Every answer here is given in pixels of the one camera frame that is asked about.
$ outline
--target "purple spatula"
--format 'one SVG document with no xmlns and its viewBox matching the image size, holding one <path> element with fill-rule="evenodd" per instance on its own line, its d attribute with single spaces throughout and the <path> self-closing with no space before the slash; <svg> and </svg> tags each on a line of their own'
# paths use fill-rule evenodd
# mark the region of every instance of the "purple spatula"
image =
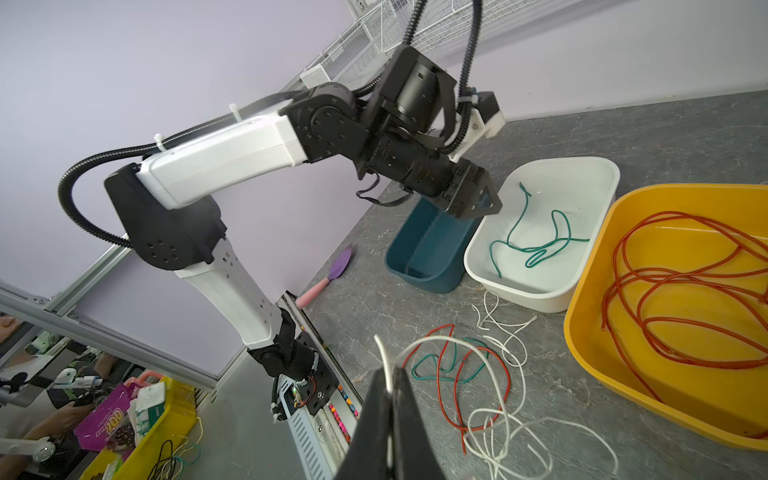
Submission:
<svg viewBox="0 0 768 480">
<path fill-rule="evenodd" d="M 352 245 L 348 245 L 347 248 L 342 250 L 341 253 L 339 253 L 339 256 L 336 257 L 336 259 L 333 261 L 333 265 L 331 265 L 331 273 L 329 273 L 326 278 L 320 280 L 317 285 L 313 286 L 307 290 L 306 293 L 300 296 L 296 301 L 296 305 L 300 309 L 309 305 L 310 302 L 312 302 L 316 296 L 320 295 L 320 292 L 322 292 L 328 286 L 328 284 L 331 283 L 331 280 L 339 278 L 346 266 L 349 265 L 349 259 L 351 258 Z"/>
</svg>

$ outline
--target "snack package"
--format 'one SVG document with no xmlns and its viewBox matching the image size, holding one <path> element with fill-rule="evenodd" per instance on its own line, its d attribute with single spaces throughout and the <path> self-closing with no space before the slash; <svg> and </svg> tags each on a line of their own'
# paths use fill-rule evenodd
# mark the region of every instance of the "snack package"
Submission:
<svg viewBox="0 0 768 480">
<path fill-rule="evenodd" d="M 120 384 L 114 387 L 112 393 L 80 422 L 74 429 L 74 434 L 78 437 L 81 448 L 100 452 L 107 446 L 112 433 L 123 424 L 124 419 L 127 420 L 128 407 L 139 388 L 135 384 Z"/>
<path fill-rule="evenodd" d="M 116 429 L 112 430 L 107 440 L 107 449 L 115 453 L 132 452 L 136 448 L 134 427 L 128 415 L 123 417 Z"/>
</svg>

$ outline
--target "black arm joint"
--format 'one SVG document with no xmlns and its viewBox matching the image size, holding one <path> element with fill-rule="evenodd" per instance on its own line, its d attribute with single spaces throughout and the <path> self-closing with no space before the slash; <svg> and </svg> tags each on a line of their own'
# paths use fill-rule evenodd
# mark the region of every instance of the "black arm joint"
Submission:
<svg viewBox="0 0 768 480">
<path fill-rule="evenodd" d="M 307 163 L 336 154 L 356 158 L 368 131 L 356 121 L 358 100 L 341 84 L 315 87 L 303 98 L 280 110 L 299 138 Z"/>
<path fill-rule="evenodd" d="M 209 195 L 167 210 L 136 178 L 137 167 L 122 167 L 107 177 L 104 187 L 139 257 L 163 270 L 213 262 L 214 247 L 227 232 L 214 199 Z"/>
<path fill-rule="evenodd" d="M 293 338 L 296 326 L 290 313 L 280 309 L 283 323 L 275 335 L 274 344 L 261 349 L 248 350 L 269 376 L 285 375 L 294 380 L 305 379 L 312 374 L 315 352 Z"/>
</svg>

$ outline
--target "yellow plastic tray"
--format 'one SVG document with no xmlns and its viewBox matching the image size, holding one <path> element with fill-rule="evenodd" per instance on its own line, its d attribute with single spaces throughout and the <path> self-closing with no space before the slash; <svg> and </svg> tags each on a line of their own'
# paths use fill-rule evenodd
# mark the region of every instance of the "yellow plastic tray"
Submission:
<svg viewBox="0 0 768 480">
<path fill-rule="evenodd" d="M 149 476 L 152 467 L 157 463 L 160 447 L 166 440 L 174 443 L 174 448 L 182 443 L 183 437 L 194 427 L 197 414 L 194 405 L 194 388 L 171 378 L 163 377 L 165 382 L 165 411 L 152 426 L 152 429 L 144 437 L 138 447 L 131 453 L 113 480 L 134 480 Z M 91 480 L 100 473 L 104 473 L 107 466 L 118 455 L 108 450 L 102 450 L 94 458 L 94 461 L 80 475 L 80 480 Z"/>
<path fill-rule="evenodd" d="M 750 439 L 768 429 L 768 366 L 745 370 L 688 366 L 658 355 L 617 300 L 611 304 L 611 325 L 618 332 L 627 356 L 643 378 L 664 400 L 658 402 L 626 367 L 611 334 L 601 329 L 601 303 L 613 283 L 614 248 L 635 224 L 657 212 L 678 210 L 722 221 L 745 233 L 768 240 L 768 187 L 760 185 L 670 184 L 641 188 L 624 195 L 609 210 L 576 287 L 565 316 L 565 339 L 576 360 L 609 389 L 694 432 L 726 445 L 768 451 L 768 439 Z M 722 235 L 692 220 L 670 220 L 644 227 L 630 238 L 629 261 L 635 267 L 664 266 L 690 271 L 723 259 L 733 244 Z M 746 272 L 765 268 L 754 258 L 743 258 L 731 268 Z M 768 275 L 734 279 L 734 285 L 763 291 Z M 633 305 L 647 290 L 637 282 L 627 297 Z M 651 297 L 644 311 L 729 326 L 768 345 L 768 334 L 738 302 L 706 287 L 666 286 Z M 768 317 L 768 306 L 754 303 Z M 728 338 L 695 327 L 669 328 L 665 338 L 697 355 L 755 357 L 756 350 L 729 343 Z"/>
</svg>

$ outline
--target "green wire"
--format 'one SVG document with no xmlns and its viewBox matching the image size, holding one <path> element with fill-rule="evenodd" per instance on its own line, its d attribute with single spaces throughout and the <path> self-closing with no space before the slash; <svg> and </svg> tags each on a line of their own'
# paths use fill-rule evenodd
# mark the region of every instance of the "green wire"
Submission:
<svg viewBox="0 0 768 480">
<path fill-rule="evenodd" d="M 511 237 L 512 232 L 515 231 L 515 228 L 520 224 L 521 220 L 525 216 L 525 212 L 528 211 L 528 198 L 531 197 L 531 194 L 525 189 L 523 186 L 523 183 L 520 182 L 520 189 L 523 190 L 523 193 L 525 194 L 525 207 L 523 207 L 523 212 L 520 214 L 520 217 L 518 218 L 518 221 L 515 222 L 515 225 L 512 225 L 512 228 L 509 230 L 509 233 L 507 233 L 507 240 L 493 240 L 491 244 L 488 246 L 488 251 L 491 254 L 491 263 L 493 263 L 493 267 L 496 269 L 496 273 L 498 273 L 498 278 L 502 278 L 502 272 L 498 269 L 498 265 L 496 264 L 496 261 L 493 260 L 493 246 L 496 243 L 501 243 L 503 245 L 506 245 L 507 247 L 517 250 L 518 252 L 522 253 L 532 253 L 532 255 L 525 261 L 525 267 L 526 268 L 533 268 L 534 266 L 537 266 L 541 262 L 543 262 L 546 259 L 552 258 L 558 253 L 560 253 L 565 247 L 568 246 L 570 242 L 588 242 L 588 238 L 573 238 L 571 236 L 571 222 L 568 221 L 568 217 L 561 212 L 560 210 L 553 210 L 550 213 L 550 217 L 552 219 L 552 224 L 554 225 L 554 240 L 551 242 L 547 242 L 544 245 L 541 245 L 539 247 L 517 247 L 515 245 L 512 245 L 509 243 L 509 237 Z M 554 219 L 554 214 L 560 214 L 563 216 L 563 219 L 565 220 L 565 225 L 568 227 L 568 236 L 564 238 L 560 238 L 560 232 L 558 230 L 558 222 Z M 547 249 L 549 247 L 552 247 L 557 242 L 562 242 L 563 246 L 558 248 L 554 253 L 550 253 L 547 255 Z"/>
<path fill-rule="evenodd" d="M 488 345 L 486 343 L 481 342 L 480 340 L 468 339 L 466 337 L 462 337 L 462 340 L 464 340 L 466 342 L 474 343 L 475 345 L 480 345 L 480 346 L 484 346 L 485 348 L 488 348 Z M 440 369 L 440 372 L 450 373 L 453 370 L 453 367 L 456 366 L 456 356 L 457 355 L 458 355 L 458 347 L 454 343 L 453 344 L 453 361 L 451 362 L 451 367 L 449 369 L 447 369 L 447 370 Z M 486 359 L 488 358 L 488 352 L 485 353 L 485 358 Z M 432 359 L 432 361 L 435 363 L 435 371 L 437 371 L 436 369 L 437 369 L 438 356 L 435 355 L 434 353 L 430 353 L 430 354 L 424 356 L 424 358 L 419 360 L 413 366 L 413 368 L 411 368 L 411 376 L 413 377 L 414 380 L 437 380 L 437 376 L 420 376 L 419 374 L 416 373 L 416 369 L 418 369 L 419 365 L 421 365 L 424 362 L 424 360 L 426 360 L 426 359 Z M 466 380 L 459 380 L 458 382 L 459 383 L 469 383 L 470 381 L 472 381 L 472 379 L 474 379 L 480 373 L 481 370 L 483 370 L 483 368 L 485 368 L 485 364 L 484 363 L 482 365 L 480 365 L 480 367 L 477 370 L 475 370 L 475 373 L 473 373 L 472 376 L 470 376 Z M 441 376 L 441 379 L 442 380 L 450 380 L 450 381 L 454 380 L 452 378 L 443 377 L 443 376 Z"/>
</svg>

